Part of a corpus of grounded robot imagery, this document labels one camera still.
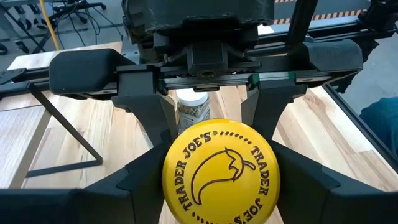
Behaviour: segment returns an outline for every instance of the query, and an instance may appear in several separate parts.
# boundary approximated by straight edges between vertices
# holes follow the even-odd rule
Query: trader joe's logo
[[[189,216],[189,223],[243,224],[270,215],[272,181],[258,145],[231,131],[208,131],[190,139],[174,163],[170,198],[183,213],[177,216]]]

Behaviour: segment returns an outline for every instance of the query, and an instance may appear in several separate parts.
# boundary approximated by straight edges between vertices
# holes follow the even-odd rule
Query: wooden surface
[[[36,58],[35,55],[25,56],[24,63],[13,63],[13,66],[24,67],[26,63],[33,66]],[[210,98],[212,118],[240,121],[240,103],[246,98],[243,86],[221,88],[218,92],[210,93]],[[122,168],[149,149],[135,116],[114,108],[111,102],[78,101],[53,96],[50,99],[104,157],[104,164],[26,179],[23,187],[85,187]],[[398,175],[322,88],[309,90],[304,97],[288,105],[277,125],[274,140],[376,188],[398,190]],[[52,119],[31,169],[91,159],[82,146]],[[160,223],[175,223],[166,205]],[[277,210],[267,223],[282,223]]]
[[[0,188],[20,188],[50,115],[43,106],[0,111]]]

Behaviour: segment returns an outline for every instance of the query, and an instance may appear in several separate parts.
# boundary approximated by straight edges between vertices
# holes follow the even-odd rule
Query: jar lid
[[[279,196],[279,167],[270,145],[255,130],[211,119],[174,141],[162,184],[180,223],[264,223]]]
[[[199,106],[208,98],[208,93],[196,93],[191,88],[177,90],[176,93],[179,102],[184,106]]]

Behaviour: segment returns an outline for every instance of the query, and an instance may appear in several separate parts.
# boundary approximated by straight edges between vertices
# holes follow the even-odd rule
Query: spice jar
[[[180,132],[190,126],[210,119],[210,99],[208,93],[195,93],[193,89],[177,90]]]

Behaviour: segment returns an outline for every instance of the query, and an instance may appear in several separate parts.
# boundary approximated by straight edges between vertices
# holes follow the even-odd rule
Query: black padded block
[[[116,66],[131,64],[113,49],[62,52],[49,66],[50,90],[57,95],[101,91],[117,80]]]
[[[362,50],[352,40],[325,43],[302,42],[291,52],[297,64],[307,64],[320,72],[339,72],[363,69]]]

